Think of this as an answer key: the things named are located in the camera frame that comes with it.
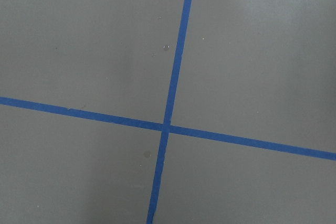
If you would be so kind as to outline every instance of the stain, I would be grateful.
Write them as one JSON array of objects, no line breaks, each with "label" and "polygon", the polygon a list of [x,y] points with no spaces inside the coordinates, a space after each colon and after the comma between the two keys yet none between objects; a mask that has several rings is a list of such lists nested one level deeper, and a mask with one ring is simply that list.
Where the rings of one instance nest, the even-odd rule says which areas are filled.
[{"label": "stain", "polygon": [[152,156],[152,153],[151,153],[150,151],[145,151],[145,152],[143,153],[143,155],[144,155],[144,157],[149,158],[149,157]]},{"label": "stain", "polygon": [[164,51],[168,51],[169,48],[170,48],[170,46],[167,44],[167,45],[164,45],[163,50],[164,50]]}]

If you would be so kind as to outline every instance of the blue tape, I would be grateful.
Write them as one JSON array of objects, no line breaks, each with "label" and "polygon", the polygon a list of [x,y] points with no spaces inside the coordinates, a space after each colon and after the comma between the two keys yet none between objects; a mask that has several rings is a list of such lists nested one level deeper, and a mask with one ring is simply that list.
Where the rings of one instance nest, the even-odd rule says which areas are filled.
[{"label": "blue tape", "polygon": [[170,79],[166,109],[164,112],[163,130],[161,133],[159,152],[157,153],[158,157],[156,160],[151,199],[150,199],[150,203],[148,207],[147,224],[153,223],[153,218],[154,218],[154,214],[156,211],[158,198],[159,198],[161,175],[162,175],[163,164],[164,164],[164,156],[165,156],[166,147],[168,143],[169,129],[170,129],[171,118],[172,118],[173,109],[174,109],[178,77],[180,75],[182,54],[183,54],[185,36],[187,32],[187,27],[188,27],[191,1],[192,0],[184,0],[183,9],[182,9],[180,29],[178,31],[178,38],[177,38],[177,44],[176,44],[172,75]]},{"label": "blue tape", "polygon": [[230,136],[230,135],[225,135],[225,134],[220,134],[220,133],[201,131],[201,130],[189,129],[189,128],[178,127],[178,126],[171,126],[170,132],[175,133],[175,134],[180,134],[180,135],[194,136],[194,137],[216,140],[216,141],[221,141],[221,142],[226,142],[226,143],[240,144],[240,145],[252,146],[252,147],[262,148],[262,149],[267,149],[267,150],[272,150],[272,151],[287,152],[287,153],[292,153],[292,154],[298,154],[298,155],[309,156],[309,157],[317,157],[317,158],[323,158],[323,159],[329,159],[329,160],[336,161],[336,153],[313,150],[313,149],[302,148],[302,147],[297,147],[297,146],[292,146],[292,145],[266,142],[266,141],[261,141],[261,140],[239,137],[239,136]]},{"label": "blue tape", "polygon": [[115,123],[115,124],[127,125],[127,126],[132,126],[132,127],[148,129],[148,130],[162,131],[161,123],[153,123],[153,122],[141,121],[141,120],[136,120],[136,119],[131,119],[131,118],[123,118],[123,117],[115,116],[115,115],[106,115],[106,114],[94,113],[94,112],[83,111],[83,110],[68,109],[68,108],[49,105],[49,104],[29,102],[29,101],[17,100],[17,99],[6,98],[6,97],[0,97],[0,104],[29,109],[29,110],[49,112],[53,114],[73,116],[75,118],[90,119],[90,120],[95,120],[95,121],[100,121],[100,122]]}]

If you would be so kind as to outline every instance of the spot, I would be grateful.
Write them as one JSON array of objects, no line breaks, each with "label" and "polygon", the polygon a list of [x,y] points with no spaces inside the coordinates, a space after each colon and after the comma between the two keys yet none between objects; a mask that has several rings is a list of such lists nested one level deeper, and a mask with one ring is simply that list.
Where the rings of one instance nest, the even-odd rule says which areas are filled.
[{"label": "spot", "polygon": [[164,47],[163,47],[163,50],[164,50],[164,51],[168,51],[168,50],[169,50],[169,48],[170,48],[170,46],[169,46],[169,45],[164,45]]},{"label": "spot", "polygon": [[143,155],[146,157],[146,158],[149,158],[150,156],[152,156],[152,153],[150,151],[145,151],[143,153]]}]

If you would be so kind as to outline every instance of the floor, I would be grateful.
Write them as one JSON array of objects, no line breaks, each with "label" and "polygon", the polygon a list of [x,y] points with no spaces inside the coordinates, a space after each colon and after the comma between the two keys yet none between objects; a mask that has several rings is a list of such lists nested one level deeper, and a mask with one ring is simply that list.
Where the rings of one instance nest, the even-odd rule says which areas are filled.
[{"label": "floor", "polygon": [[1,223],[330,223],[334,0],[0,0]]}]

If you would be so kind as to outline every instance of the gray floor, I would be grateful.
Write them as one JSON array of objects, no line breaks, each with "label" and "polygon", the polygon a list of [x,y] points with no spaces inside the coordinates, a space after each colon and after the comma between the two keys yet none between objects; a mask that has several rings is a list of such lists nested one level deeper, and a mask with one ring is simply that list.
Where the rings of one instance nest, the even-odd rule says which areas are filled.
[{"label": "gray floor", "polygon": [[[0,6],[0,96],[163,122],[183,0]],[[335,38],[334,0],[193,0],[172,124],[336,152]],[[0,112],[1,223],[145,223],[160,132]],[[335,184],[335,161],[171,134],[154,223],[334,224]]]}]

